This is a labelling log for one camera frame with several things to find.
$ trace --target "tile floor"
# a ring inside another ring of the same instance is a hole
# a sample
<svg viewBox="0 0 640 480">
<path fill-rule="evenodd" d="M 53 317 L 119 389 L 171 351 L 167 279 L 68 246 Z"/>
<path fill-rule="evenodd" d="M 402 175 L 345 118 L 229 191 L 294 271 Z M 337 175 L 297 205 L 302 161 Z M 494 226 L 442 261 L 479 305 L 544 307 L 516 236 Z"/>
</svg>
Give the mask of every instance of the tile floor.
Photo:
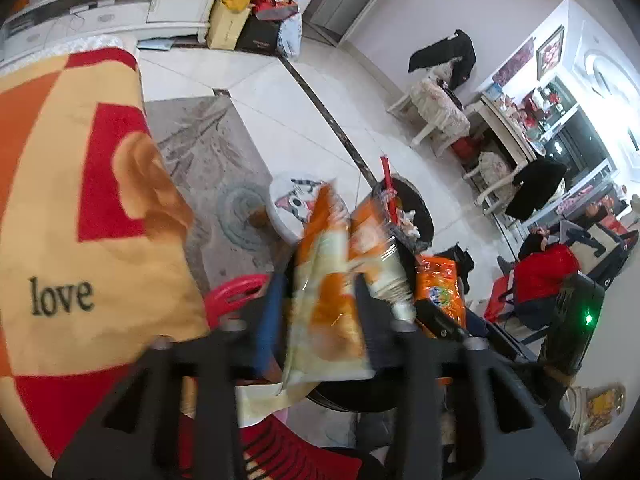
<svg viewBox="0 0 640 480">
<path fill-rule="evenodd" d="M 319 97 L 360 152 L 374 176 L 382 177 L 380 155 L 392 171 L 420 190 L 433 218 L 433 249 L 456 242 L 476 262 L 469 276 L 469 299 L 488 298 L 500 276 L 495 257 L 512 259 L 492 218 L 474 206 L 475 191 L 462 180 L 452 153 L 436 158 L 428 141 L 409 146 L 415 127 L 386 113 L 387 92 L 344 51 L 303 39 L 292 65 Z M 174 48 L 141 51 L 145 101 L 212 94 L 228 89 L 255 145 L 272 174 L 305 171 L 336 182 L 349 208 L 370 187 L 320 112 L 287 71 L 272 57 L 239 52 Z"/>
</svg>

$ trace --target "white table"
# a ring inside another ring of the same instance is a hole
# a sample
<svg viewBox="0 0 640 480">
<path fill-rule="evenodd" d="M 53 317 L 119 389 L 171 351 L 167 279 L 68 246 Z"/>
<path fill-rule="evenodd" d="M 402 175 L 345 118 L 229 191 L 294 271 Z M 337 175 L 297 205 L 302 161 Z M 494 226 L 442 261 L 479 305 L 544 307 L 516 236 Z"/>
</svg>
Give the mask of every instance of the white table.
<svg viewBox="0 0 640 480">
<path fill-rule="evenodd" d="M 475 204 L 479 206 L 482 205 L 482 202 L 484 202 L 489 193 L 513 182 L 513 178 L 516 174 L 526 167 L 527 164 L 536 160 L 536 152 L 524 134 L 518 131 L 487 97 L 482 96 L 479 101 L 476 101 L 466 107 L 465 115 L 467 117 L 474 113 L 477 113 L 482 117 L 484 122 L 492 129 L 497 139 L 505 147 L 506 151 L 516 163 L 515 169 L 508 176 L 491 184 L 478 196 L 478 198 L 476 198 Z M 472 170 L 463 178 L 468 180 L 477 172 L 478 169 Z"/>
</svg>

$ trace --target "rug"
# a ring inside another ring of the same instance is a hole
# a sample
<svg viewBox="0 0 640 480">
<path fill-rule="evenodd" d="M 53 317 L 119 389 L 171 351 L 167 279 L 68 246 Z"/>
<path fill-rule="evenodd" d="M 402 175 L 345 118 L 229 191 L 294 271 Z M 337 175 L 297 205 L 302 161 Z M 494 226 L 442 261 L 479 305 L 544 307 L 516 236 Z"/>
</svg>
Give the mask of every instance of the rug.
<svg viewBox="0 0 640 480">
<path fill-rule="evenodd" d="M 238 276 L 271 272 L 279 238 L 248 216 L 268 199 L 271 174 L 228 92 L 145 103 L 174 184 L 195 213 L 185 252 L 204 295 Z"/>
</svg>

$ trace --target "black jacket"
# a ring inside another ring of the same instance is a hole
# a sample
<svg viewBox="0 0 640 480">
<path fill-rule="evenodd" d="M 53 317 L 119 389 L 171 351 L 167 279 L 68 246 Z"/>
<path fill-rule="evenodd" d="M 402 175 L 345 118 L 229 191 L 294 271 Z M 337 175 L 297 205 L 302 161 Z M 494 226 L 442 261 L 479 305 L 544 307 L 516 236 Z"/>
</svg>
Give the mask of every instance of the black jacket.
<svg viewBox="0 0 640 480">
<path fill-rule="evenodd" d="M 449 88 L 455 90 L 462 85 L 471 74 L 476 64 L 476 52 L 471 38 L 462 30 L 456 30 L 457 36 L 452 40 L 444 39 L 426 48 L 414 52 L 409 58 L 409 73 L 419 68 L 430 68 L 442 63 L 448 63 L 455 57 L 462 59 L 453 65 L 453 74 Z"/>
<path fill-rule="evenodd" d="M 549 158 L 537 158 L 514 179 L 513 184 L 522 187 L 507 207 L 507 215 L 525 221 L 534 209 L 542 209 L 554 195 L 566 173 L 566 166 Z"/>
</svg>

